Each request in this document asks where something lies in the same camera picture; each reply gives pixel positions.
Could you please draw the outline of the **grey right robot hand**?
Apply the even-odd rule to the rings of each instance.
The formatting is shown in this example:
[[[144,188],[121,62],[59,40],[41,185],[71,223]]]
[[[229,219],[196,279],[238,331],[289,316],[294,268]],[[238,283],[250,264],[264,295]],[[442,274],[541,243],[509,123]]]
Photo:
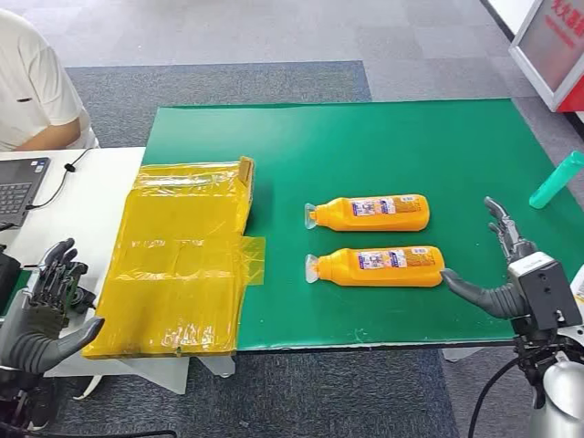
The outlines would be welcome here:
[[[496,220],[488,227],[497,236],[508,264],[536,251],[536,244],[522,237],[503,206],[490,196],[484,198],[484,205]],[[530,313],[526,298],[511,280],[499,287],[484,288],[463,280],[450,268],[441,270],[441,276],[450,291],[494,318],[513,319]]]

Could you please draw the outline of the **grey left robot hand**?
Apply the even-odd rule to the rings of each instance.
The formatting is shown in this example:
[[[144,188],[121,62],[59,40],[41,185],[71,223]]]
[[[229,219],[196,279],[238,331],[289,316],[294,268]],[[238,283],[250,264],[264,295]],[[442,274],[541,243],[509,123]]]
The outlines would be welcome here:
[[[91,317],[80,328],[60,335],[81,276],[88,267],[75,262],[75,240],[60,241],[31,270],[27,284],[15,293],[1,327],[1,365],[42,375],[94,341],[103,327]]]

